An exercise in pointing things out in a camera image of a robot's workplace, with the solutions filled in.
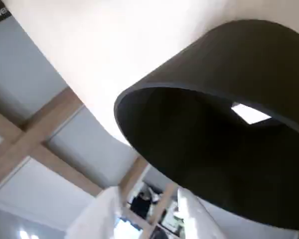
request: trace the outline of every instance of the light fixture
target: light fixture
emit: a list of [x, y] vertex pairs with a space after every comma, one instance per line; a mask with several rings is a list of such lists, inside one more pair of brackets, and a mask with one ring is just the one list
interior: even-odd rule
[[271, 118], [270, 116], [243, 104], [235, 105], [231, 109], [248, 124], [258, 123]]
[[26, 231], [19, 232], [21, 239], [29, 239], [29, 235]]
[[[114, 111], [130, 145], [181, 187], [250, 220], [299, 230], [296, 31], [265, 20], [219, 25], [123, 91]], [[235, 112], [250, 124], [270, 122], [245, 127]]]

